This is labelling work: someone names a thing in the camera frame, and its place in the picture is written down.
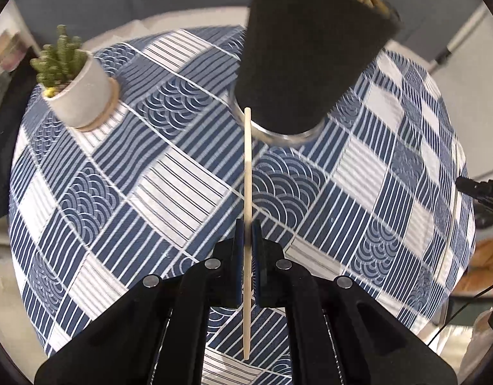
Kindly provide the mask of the person's hand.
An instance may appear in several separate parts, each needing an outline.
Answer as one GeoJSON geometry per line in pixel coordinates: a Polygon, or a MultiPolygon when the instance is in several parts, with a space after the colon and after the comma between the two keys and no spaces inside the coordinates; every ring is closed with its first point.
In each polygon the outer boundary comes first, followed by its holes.
{"type": "Polygon", "coordinates": [[[454,295],[475,295],[493,285],[493,238],[477,242],[464,275],[453,290],[454,295]]]}

